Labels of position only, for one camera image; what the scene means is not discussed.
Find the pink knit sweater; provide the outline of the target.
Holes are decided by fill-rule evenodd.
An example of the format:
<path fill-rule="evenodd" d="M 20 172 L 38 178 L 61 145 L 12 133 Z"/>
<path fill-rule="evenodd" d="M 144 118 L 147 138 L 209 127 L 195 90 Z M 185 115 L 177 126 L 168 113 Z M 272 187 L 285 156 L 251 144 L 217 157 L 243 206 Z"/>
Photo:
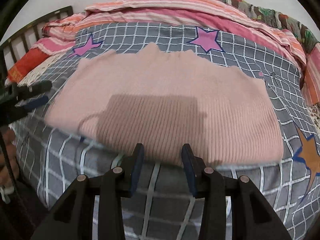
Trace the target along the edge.
<path fill-rule="evenodd" d="M 263 79 L 191 50 L 111 50 L 81 59 L 46 115 L 49 126 L 175 165 L 189 144 L 208 164 L 280 161 L 283 139 Z"/>

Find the red pillow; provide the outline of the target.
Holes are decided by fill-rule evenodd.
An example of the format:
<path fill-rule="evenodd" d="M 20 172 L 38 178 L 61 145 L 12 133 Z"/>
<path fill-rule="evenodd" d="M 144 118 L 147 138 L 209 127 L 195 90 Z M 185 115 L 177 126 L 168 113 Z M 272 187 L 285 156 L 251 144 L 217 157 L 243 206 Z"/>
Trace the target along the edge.
<path fill-rule="evenodd" d="M 49 57 L 39 48 L 29 50 L 8 70 L 8 79 L 11 82 L 19 83 L 29 72 Z"/>

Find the dark wooden headboard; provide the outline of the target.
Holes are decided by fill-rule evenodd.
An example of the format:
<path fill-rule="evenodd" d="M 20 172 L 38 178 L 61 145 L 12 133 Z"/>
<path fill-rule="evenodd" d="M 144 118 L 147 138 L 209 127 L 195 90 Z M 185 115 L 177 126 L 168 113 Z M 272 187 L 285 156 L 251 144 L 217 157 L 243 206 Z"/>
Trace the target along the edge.
<path fill-rule="evenodd" d="M 1 44 L 1 82 L 7 78 L 12 67 L 31 46 L 43 37 L 41 28 L 51 20 L 60 20 L 73 14 L 71 5 L 49 12 L 25 25 Z"/>

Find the floral bed sheet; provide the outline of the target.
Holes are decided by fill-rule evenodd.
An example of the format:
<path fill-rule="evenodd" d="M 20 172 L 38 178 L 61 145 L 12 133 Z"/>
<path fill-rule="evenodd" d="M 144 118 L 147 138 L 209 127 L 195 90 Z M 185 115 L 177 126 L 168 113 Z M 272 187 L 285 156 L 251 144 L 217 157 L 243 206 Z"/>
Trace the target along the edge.
<path fill-rule="evenodd" d="M 19 86 L 31 85 L 34 83 L 44 72 L 45 70 L 54 64 L 58 59 L 61 59 L 66 55 L 66 52 L 50 55 L 48 59 L 39 64 L 31 72 L 29 72 L 19 83 Z"/>

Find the pink orange striped blanket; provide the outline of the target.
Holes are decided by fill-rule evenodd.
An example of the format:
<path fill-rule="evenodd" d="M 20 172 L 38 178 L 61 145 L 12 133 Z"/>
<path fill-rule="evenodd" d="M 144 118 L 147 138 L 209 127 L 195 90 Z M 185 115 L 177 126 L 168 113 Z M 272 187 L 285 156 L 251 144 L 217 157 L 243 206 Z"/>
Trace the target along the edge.
<path fill-rule="evenodd" d="M 81 29 L 111 22 L 166 23 L 220 29 L 270 45 L 300 67 L 308 105 L 319 103 L 319 41 L 302 23 L 244 0 L 115 0 L 45 24 L 35 48 L 55 55 L 75 44 Z"/>

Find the grey checked star quilt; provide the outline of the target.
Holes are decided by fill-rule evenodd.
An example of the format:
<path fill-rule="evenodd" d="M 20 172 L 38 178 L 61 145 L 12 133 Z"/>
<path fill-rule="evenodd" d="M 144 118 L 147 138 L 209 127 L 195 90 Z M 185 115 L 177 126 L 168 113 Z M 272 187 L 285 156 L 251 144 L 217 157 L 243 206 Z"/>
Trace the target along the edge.
<path fill-rule="evenodd" d="M 13 124 L 23 174 L 48 207 L 80 174 L 101 175 L 145 148 L 137 192 L 124 199 L 126 239 L 197 239 L 203 201 L 188 189 L 181 149 L 222 175 L 248 176 L 292 239 L 319 215 L 319 136 L 296 64 L 231 30 L 107 23 L 41 74 L 49 102 Z"/>

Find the floral patchwork quilt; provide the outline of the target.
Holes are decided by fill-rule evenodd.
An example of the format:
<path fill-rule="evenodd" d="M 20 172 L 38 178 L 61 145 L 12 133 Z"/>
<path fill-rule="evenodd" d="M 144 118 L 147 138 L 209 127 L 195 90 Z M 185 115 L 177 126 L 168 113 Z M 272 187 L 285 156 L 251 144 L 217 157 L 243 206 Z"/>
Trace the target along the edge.
<path fill-rule="evenodd" d="M 298 20 L 273 9 L 263 8 L 247 3 L 244 0 L 219 0 L 245 13 L 250 19 L 264 23 L 272 28 L 289 30 L 310 54 L 319 40 L 311 30 Z"/>

